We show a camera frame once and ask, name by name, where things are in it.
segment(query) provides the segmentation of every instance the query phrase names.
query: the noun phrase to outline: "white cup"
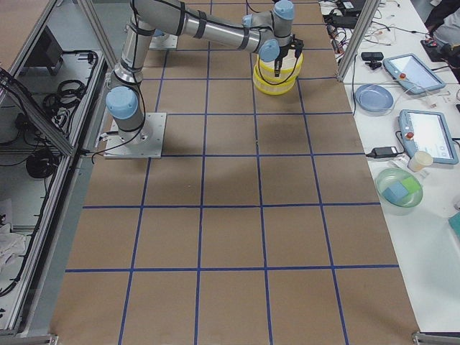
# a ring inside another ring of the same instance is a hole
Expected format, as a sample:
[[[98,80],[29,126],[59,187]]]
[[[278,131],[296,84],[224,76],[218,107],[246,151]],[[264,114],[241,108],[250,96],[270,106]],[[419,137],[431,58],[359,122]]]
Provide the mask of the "white cup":
[[[422,170],[425,167],[429,167],[433,164],[433,157],[425,151],[417,151],[408,163],[408,168],[414,173]]]

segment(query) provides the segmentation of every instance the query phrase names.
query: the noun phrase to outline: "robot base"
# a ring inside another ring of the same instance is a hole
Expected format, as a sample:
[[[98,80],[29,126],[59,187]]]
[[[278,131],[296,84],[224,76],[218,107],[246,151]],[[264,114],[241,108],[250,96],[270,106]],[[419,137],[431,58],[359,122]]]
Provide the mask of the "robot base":
[[[163,148],[163,137],[165,136],[166,113],[146,113],[145,126],[152,129],[153,135],[139,144],[126,144],[111,149],[117,145],[123,144],[118,135],[110,136],[107,139],[105,158],[161,158]],[[118,131],[115,121],[112,122],[111,131]]]
[[[169,34],[165,39],[163,37],[153,37],[149,50],[176,50],[178,48],[178,37]]]

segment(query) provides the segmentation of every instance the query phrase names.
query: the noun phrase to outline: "blue bowl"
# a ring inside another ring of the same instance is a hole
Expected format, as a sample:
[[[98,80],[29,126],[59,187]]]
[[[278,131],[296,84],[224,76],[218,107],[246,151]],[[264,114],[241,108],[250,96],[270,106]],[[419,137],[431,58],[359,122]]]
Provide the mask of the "blue bowl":
[[[372,113],[381,113],[391,109],[393,105],[393,96],[382,86],[366,84],[358,87],[354,93],[356,102],[367,111]]]

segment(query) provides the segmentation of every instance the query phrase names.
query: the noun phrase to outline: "yellow bowl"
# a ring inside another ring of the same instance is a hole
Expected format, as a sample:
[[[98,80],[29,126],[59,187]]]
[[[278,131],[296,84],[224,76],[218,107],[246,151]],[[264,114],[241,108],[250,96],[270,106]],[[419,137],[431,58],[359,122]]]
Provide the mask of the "yellow bowl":
[[[294,56],[294,52],[294,50],[289,50],[287,56],[284,59],[282,59],[282,66],[279,77],[275,77],[275,61],[272,61],[270,63],[264,63],[257,56],[256,66],[259,75],[264,77],[266,81],[272,83],[279,83],[280,81],[283,81],[288,77],[288,80],[297,78],[297,76],[300,73],[300,70],[302,69],[303,54],[300,54],[300,57],[297,60]]]
[[[257,72],[257,66],[254,66],[252,82],[254,83],[254,86],[257,88],[257,90],[259,90],[260,92],[274,96],[287,93],[291,88],[293,88],[295,84],[295,78],[290,78],[289,80],[285,81],[284,83],[281,83],[280,85],[270,85],[262,78],[260,78],[260,75]]]

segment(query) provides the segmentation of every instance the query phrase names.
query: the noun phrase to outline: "clear green bowl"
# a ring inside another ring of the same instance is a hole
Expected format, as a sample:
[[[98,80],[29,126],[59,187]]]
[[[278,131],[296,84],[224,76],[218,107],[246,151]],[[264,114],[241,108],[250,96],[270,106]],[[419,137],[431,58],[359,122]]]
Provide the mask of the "clear green bowl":
[[[397,181],[402,181],[406,178],[413,177],[416,183],[420,186],[420,189],[414,193],[411,193],[404,198],[401,198],[397,203],[387,200],[383,196],[385,189],[390,187],[393,183]],[[383,170],[375,179],[375,185],[377,186],[377,191],[379,194],[388,202],[399,207],[414,207],[417,206],[423,198],[423,189],[422,185],[418,182],[417,178],[410,174],[409,172],[399,169],[396,167],[391,167],[389,169]]]

